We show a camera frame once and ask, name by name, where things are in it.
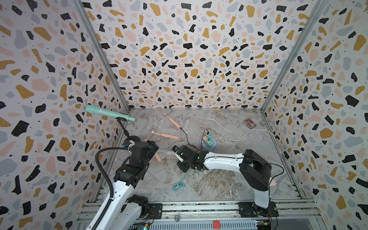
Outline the green plug adapter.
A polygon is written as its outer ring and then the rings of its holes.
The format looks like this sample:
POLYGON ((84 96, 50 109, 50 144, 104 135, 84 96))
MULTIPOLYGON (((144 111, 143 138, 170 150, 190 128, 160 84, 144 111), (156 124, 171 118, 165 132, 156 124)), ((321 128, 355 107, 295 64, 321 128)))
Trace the green plug adapter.
POLYGON ((207 142, 206 142, 206 145, 207 145, 207 147, 208 148, 214 148, 215 146, 216 146, 216 141, 215 140, 208 140, 207 142))

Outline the pink toothbrush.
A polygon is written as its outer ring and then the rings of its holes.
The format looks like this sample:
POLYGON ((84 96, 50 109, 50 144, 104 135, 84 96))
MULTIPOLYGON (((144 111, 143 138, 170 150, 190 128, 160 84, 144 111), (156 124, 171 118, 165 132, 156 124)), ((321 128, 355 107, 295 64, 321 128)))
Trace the pink toothbrush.
POLYGON ((169 121, 174 124, 178 129, 182 130, 182 126, 179 125, 173 118, 169 117, 166 113, 164 113, 164 115, 169 119, 169 121))
POLYGON ((168 139, 181 140, 181 138, 180 138, 180 137, 175 136, 175 135, 164 134, 164 133, 157 133, 157 132, 155 132, 155 131, 152 131, 151 133, 152 133, 152 134, 154 134, 154 135, 157 135, 157 136, 161 136, 161 137, 164 137, 164 138, 168 138, 168 139))
POLYGON ((155 153, 154 157, 155 157, 155 159, 157 160, 158 163, 162 162, 162 159, 161 159, 161 157, 159 156, 158 153, 155 153))

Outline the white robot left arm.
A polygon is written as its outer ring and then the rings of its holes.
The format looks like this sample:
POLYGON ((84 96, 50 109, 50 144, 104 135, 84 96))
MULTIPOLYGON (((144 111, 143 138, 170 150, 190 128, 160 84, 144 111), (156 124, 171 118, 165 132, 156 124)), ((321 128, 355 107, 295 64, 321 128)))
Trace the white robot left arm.
POLYGON ((140 141, 129 147, 109 147, 95 155, 96 164, 106 180, 109 193, 97 214, 88 225, 88 230, 128 230, 136 221, 146 222, 149 217, 148 199, 133 195, 137 184, 144 179, 150 160, 159 147, 154 141, 140 141), (127 150, 131 153, 110 179, 100 163, 99 155, 109 150, 127 150))

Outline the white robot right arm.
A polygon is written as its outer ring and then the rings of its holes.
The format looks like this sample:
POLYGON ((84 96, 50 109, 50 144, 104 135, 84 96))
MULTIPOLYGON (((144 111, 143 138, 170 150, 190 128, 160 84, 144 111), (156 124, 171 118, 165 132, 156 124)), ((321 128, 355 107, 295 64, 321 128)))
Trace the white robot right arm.
POLYGON ((177 165, 182 172, 189 169, 226 170, 241 173, 251 188, 254 189, 254 204, 257 208, 269 207, 269 183, 272 166, 260 155, 251 149, 239 154, 219 154, 210 151, 199 153, 187 146, 172 148, 172 152, 178 158, 177 165))

